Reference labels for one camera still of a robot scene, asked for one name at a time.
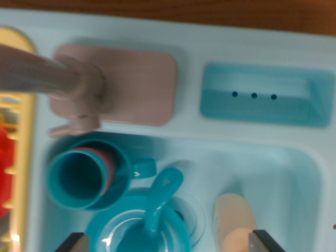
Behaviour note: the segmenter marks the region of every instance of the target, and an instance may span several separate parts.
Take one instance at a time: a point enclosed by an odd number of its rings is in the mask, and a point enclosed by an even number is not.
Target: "toy faucet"
[[[47,59],[0,45],[0,90],[44,93],[68,125],[53,138],[81,135],[100,121],[161,126],[173,115],[177,66],[163,52],[64,45]]]

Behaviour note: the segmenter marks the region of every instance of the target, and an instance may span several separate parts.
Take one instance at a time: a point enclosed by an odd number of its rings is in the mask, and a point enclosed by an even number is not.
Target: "toy sink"
[[[90,135],[52,139],[48,130],[66,119],[37,96],[27,221],[14,236],[22,251],[51,252],[86,230],[95,213],[56,205],[46,168],[55,153],[91,136],[156,159],[158,171],[183,172],[176,197],[189,195],[191,211],[200,209],[195,252],[216,251],[214,203],[229,192],[249,201],[258,228],[286,251],[336,250],[335,38],[18,10],[0,10],[0,25],[24,33],[49,58],[63,44],[81,44],[161,51],[178,66],[173,117],[161,127],[103,122]]]

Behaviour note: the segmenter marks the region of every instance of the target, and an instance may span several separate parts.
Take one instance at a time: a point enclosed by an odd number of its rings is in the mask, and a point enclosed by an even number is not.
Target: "teal mug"
[[[51,161],[47,187],[63,207],[99,211],[123,198],[132,179],[155,175],[155,160],[131,160],[111,141],[86,139]]]

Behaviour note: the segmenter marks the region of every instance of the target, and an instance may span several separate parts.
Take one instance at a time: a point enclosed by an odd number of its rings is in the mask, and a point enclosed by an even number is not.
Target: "wooden surface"
[[[336,0],[0,0],[0,7],[336,35]]]

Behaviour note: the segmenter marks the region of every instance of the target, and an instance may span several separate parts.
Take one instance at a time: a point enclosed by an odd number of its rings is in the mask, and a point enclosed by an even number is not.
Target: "yellow dish rack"
[[[24,35],[8,27],[0,27],[0,44],[35,53],[33,45]],[[1,241],[6,245],[0,248],[0,252],[19,252],[25,247],[35,97],[26,93],[0,92],[0,108],[9,109],[18,115],[16,132],[9,134],[9,137],[16,141],[14,166],[5,170],[13,175],[12,198],[3,205],[10,209],[10,227],[9,232],[1,237]]]

